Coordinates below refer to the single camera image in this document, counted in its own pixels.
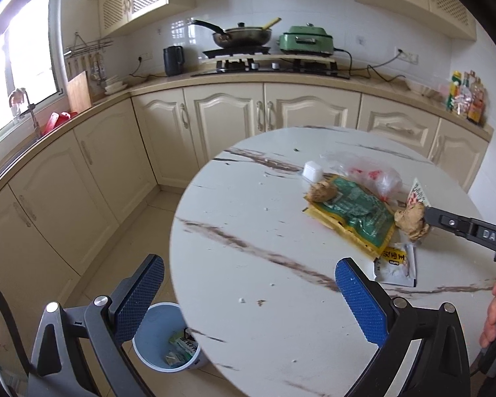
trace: white marble tabletop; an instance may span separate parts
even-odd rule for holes
[[[342,128],[287,128],[246,139],[209,162],[186,189],[171,231],[170,267],[189,327],[217,368],[250,397],[343,396],[373,357],[334,283],[365,254],[302,213],[298,171],[327,151],[390,164],[409,191],[415,177],[433,206],[480,217],[468,195],[429,160],[379,136]],[[384,285],[416,307],[458,309],[472,362],[496,264],[489,250],[439,229],[416,249],[417,287]],[[398,395],[418,342],[388,395]]]

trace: sink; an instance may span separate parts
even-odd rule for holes
[[[6,163],[0,168],[0,177],[7,171],[9,170],[9,168],[11,166],[13,166],[14,163],[16,163],[16,161],[18,161],[18,159],[24,155],[24,153],[29,149],[31,148],[33,145],[35,145],[36,143],[38,143],[41,139],[34,139],[32,141],[30,141],[30,143],[28,143],[27,145],[25,145],[22,149],[20,149],[19,152],[17,152],[16,154],[14,154],[11,158],[9,158]]]

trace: blue trash can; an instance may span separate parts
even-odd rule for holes
[[[176,303],[157,303],[147,309],[132,345],[140,360],[151,369],[164,373],[198,369],[208,362],[204,353],[197,347],[191,360],[180,367],[171,367],[165,361],[166,354],[172,350],[169,338],[187,327],[180,306]]]

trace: window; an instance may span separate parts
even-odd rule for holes
[[[0,37],[0,130],[13,126],[8,96],[16,88],[26,88],[35,104],[60,91],[50,53],[49,1],[31,0]]]

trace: wall socket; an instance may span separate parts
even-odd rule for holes
[[[152,59],[152,52],[144,52],[140,55],[142,57],[142,61],[147,61]]]
[[[413,64],[414,66],[419,65],[419,55],[405,51],[401,47],[395,48],[395,56],[397,57],[398,60],[409,62],[410,64]]]

